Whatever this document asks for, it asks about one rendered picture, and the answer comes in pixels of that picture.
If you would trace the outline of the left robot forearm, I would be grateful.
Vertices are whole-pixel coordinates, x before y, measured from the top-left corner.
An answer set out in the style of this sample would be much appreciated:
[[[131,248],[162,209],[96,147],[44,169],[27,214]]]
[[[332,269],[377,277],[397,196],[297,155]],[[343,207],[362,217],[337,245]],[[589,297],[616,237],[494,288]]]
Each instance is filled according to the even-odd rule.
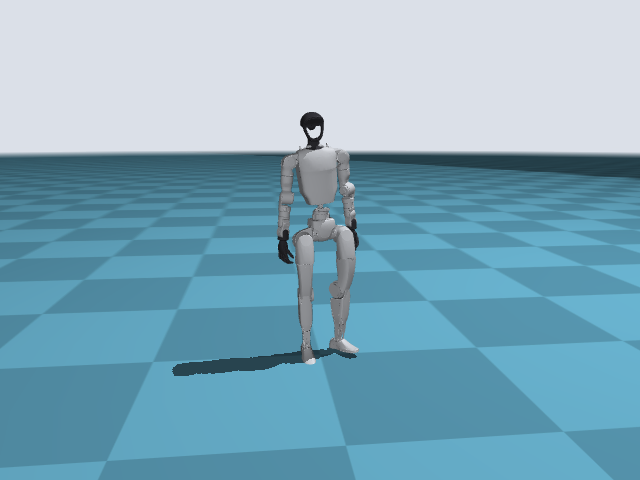
[[[356,213],[355,213],[355,207],[354,207],[354,195],[355,192],[352,195],[349,195],[347,197],[343,196],[342,198],[342,203],[343,203],[343,207],[344,207],[344,217],[345,217],[345,225],[348,227],[352,227],[351,226],[351,221],[352,219],[356,219]],[[357,220],[356,220],[357,223]]]

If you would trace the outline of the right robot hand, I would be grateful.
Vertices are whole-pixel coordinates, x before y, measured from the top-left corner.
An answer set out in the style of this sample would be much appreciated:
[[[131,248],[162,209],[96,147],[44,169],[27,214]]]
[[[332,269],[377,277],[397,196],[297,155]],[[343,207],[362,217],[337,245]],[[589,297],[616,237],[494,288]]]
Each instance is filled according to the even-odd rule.
[[[294,256],[291,254],[291,252],[288,249],[288,244],[287,244],[287,240],[289,240],[289,232],[288,230],[284,230],[283,231],[283,238],[278,236],[278,240],[279,240],[279,244],[278,244],[278,254],[279,254],[279,258],[286,262],[287,264],[292,264],[294,262],[291,262],[288,258],[287,253],[289,254],[289,256],[291,258],[294,258]]]

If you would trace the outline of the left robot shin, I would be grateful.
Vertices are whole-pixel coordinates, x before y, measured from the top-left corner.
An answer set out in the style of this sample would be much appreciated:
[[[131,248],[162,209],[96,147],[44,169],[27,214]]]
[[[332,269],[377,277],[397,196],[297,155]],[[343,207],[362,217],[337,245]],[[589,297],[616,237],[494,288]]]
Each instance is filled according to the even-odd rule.
[[[349,314],[350,306],[350,289],[345,290],[344,296],[341,298],[331,298],[331,311],[334,320],[334,336],[335,341],[340,342],[344,339],[346,321]],[[342,338],[343,334],[343,338]],[[337,340],[336,340],[337,339]]]

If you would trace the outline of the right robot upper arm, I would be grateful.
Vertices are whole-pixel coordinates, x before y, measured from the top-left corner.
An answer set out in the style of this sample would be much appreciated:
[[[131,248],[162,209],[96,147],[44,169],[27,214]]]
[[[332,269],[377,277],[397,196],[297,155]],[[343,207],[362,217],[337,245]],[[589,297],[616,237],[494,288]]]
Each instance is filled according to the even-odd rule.
[[[298,164],[298,153],[286,155],[281,160],[282,204],[293,204],[294,193],[291,192],[294,172]]]

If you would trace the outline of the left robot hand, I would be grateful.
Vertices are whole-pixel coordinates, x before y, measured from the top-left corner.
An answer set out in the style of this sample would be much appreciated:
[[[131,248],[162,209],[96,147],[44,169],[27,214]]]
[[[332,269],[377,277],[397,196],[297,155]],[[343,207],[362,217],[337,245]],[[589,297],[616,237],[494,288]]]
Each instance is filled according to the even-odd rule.
[[[359,245],[359,239],[358,239],[358,236],[357,236],[357,232],[355,231],[355,229],[357,228],[357,225],[356,225],[356,219],[352,219],[352,221],[351,221],[351,226],[352,226],[352,227],[348,227],[348,226],[346,226],[346,227],[348,227],[348,228],[352,231],[352,233],[353,233],[353,236],[354,236],[354,243],[355,243],[355,250],[356,250],[356,248],[357,248],[357,247],[358,247],[358,245]]]

